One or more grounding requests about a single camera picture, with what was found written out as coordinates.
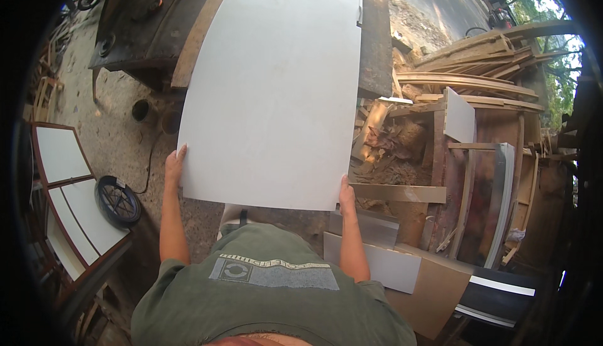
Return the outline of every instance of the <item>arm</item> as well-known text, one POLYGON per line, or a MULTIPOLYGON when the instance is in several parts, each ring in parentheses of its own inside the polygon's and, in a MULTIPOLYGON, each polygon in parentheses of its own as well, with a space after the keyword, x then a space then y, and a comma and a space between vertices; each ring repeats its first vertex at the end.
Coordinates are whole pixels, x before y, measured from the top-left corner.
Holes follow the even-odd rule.
POLYGON ((178 186, 182 175, 182 161, 186 155, 186 144, 182 146, 178 157, 176 151, 165 160, 165 187, 161 206, 161 230, 159 231, 159 257, 161 262, 177 259, 186 265, 191 264, 191 255, 186 244, 185 229, 180 217, 178 186))
POLYGON ((347 176, 344 175, 341 179, 340 191, 340 211, 343 217, 340 268, 354 278, 354 282, 360 282, 370 280, 371 271, 360 237, 355 201, 354 189, 348 185, 347 176))

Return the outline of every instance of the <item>black wheel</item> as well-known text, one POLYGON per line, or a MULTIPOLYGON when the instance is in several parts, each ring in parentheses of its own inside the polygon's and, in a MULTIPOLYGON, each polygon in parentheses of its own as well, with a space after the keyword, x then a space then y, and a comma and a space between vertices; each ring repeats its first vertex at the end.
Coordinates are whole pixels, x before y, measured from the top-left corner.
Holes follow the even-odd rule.
POLYGON ((96 6, 100 0, 79 0, 77 3, 78 10, 86 11, 96 6))
POLYGON ((132 189, 114 176, 103 176, 94 186, 96 205, 105 219, 120 229, 140 220, 140 201, 132 189))

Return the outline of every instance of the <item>green t-shirt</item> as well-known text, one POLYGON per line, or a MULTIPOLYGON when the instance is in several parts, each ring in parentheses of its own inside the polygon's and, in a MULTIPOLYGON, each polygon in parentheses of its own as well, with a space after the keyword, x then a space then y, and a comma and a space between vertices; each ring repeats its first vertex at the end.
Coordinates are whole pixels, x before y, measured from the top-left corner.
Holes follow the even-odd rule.
POLYGON ((200 264, 165 260, 132 315, 135 346, 258 332, 314 346, 417 344, 381 283, 354 283, 301 237, 269 224, 226 234, 200 264))

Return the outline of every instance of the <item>printed logo on shirt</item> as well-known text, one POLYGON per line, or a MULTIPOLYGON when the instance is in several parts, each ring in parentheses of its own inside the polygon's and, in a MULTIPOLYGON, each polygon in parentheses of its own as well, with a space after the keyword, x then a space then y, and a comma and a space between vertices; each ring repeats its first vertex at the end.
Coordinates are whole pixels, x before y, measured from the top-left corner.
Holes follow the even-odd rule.
POLYGON ((209 279, 264 287, 339 290, 327 263, 293 264, 283 260, 257 261, 236 254, 220 254, 209 279))
POLYGON ((239 261, 243 261, 243 262, 247 262, 247 263, 251 263, 257 267, 261 267, 261 268, 269 268, 269 267, 276 267, 276 266, 281 266, 281 267, 286 267, 288 269, 305 269, 305 268, 331 268, 328 263, 313 263, 313 262, 308 262, 308 263, 299 263, 299 264, 295 264, 295 263, 288 263, 287 261, 283 261, 283 260, 270 260, 270 261, 258 261, 258 260, 254 260, 254 259, 250 259, 248 257, 243 257, 243 256, 238 256, 237 254, 220 254, 220 257, 224 257, 225 259, 233 259, 233 260, 239 260, 239 261))

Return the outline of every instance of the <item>white board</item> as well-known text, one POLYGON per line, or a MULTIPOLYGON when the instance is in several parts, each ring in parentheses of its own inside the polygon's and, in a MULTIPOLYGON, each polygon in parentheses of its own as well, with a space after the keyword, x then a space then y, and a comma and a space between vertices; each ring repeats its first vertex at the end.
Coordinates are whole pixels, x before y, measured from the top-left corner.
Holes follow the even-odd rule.
POLYGON ((79 228, 78 223, 71 214, 69 206, 67 206, 67 202, 63 197, 63 193, 61 193, 61 188, 56 187, 51 189, 48 191, 48 194, 50 194, 50 199, 54 208, 57 210, 58 218, 61 221, 63 228, 65 228, 65 231, 67 231, 69 238, 84 261, 86 261, 88 265, 92 265, 92 263, 98 259, 98 253, 96 253, 92 244, 90 244, 86 235, 79 228))
POLYGON ((94 179, 63 186, 65 198, 79 225, 96 250, 105 254, 130 231, 118 229, 103 218, 94 199, 94 179))
MULTIPOLYGON (((324 260, 339 265, 341 236, 323 233, 324 260)), ((412 294, 417 282, 421 257, 364 244, 371 279, 385 287, 412 294)))
POLYGON ((184 196, 335 210, 347 173, 359 0, 224 0, 186 95, 184 196))
POLYGON ((36 127, 35 131, 48 183, 92 174, 75 139, 75 131, 45 127, 36 127))
POLYGON ((64 266, 71 279, 73 281, 77 280, 79 276, 86 271, 86 268, 81 264, 74 251, 71 249, 71 245, 69 245, 67 239, 65 239, 61 229, 58 228, 52 212, 48 213, 48 224, 46 227, 48 241, 59 261, 61 261, 61 264, 64 266))
POLYGON ((475 109, 450 87, 444 89, 446 116, 444 134, 461 143, 475 140, 475 109))

